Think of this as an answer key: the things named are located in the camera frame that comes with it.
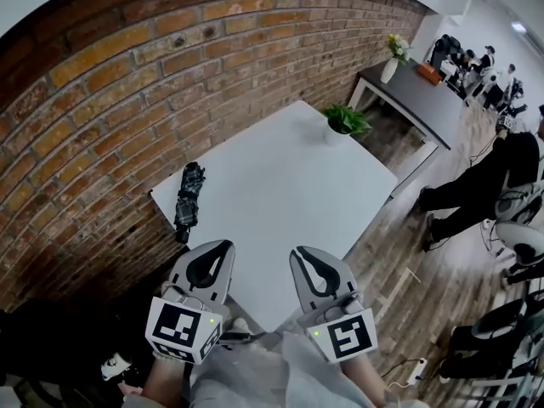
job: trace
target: white vase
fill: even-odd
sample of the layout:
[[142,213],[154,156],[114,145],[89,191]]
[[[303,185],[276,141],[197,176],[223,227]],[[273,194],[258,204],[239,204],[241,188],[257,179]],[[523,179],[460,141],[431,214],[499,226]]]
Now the white vase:
[[388,83],[389,80],[391,80],[391,77],[393,77],[394,72],[397,71],[397,66],[399,66],[398,59],[391,58],[390,60],[388,60],[388,63],[385,64],[385,67],[383,68],[380,81],[382,83]]
[[349,138],[349,134],[342,134],[335,132],[331,126],[327,123],[325,125],[325,131],[323,132],[325,142],[330,146],[339,146]]

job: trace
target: folded umbrella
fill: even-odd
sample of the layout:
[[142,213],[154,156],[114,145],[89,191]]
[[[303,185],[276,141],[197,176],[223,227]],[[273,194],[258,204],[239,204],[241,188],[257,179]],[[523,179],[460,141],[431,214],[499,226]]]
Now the folded umbrella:
[[205,169],[196,161],[185,166],[181,179],[181,189],[178,192],[176,203],[176,241],[187,243],[189,241],[190,228],[198,224],[198,195],[204,184]]

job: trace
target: power strip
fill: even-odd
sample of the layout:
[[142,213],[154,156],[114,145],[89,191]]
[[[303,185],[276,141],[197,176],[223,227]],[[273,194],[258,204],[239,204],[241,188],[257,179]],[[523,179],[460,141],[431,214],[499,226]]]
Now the power strip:
[[425,367],[427,367],[427,360],[425,360],[424,358],[420,358],[416,366],[414,367],[414,370],[412,371],[410,377],[408,378],[408,385],[413,387],[414,385],[416,385],[418,379],[422,379],[422,374],[425,370]]

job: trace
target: orange box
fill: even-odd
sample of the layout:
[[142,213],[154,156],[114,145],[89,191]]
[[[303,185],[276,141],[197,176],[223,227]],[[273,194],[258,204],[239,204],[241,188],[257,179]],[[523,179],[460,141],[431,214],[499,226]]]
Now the orange box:
[[429,80],[434,86],[442,82],[442,77],[429,64],[421,64],[417,67],[417,72]]

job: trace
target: ceiling light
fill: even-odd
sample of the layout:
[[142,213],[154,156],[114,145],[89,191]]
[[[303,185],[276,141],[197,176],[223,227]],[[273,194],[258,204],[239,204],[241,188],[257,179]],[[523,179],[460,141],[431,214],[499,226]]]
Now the ceiling light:
[[518,21],[512,23],[512,28],[517,33],[527,33],[527,29],[525,29],[525,26]]

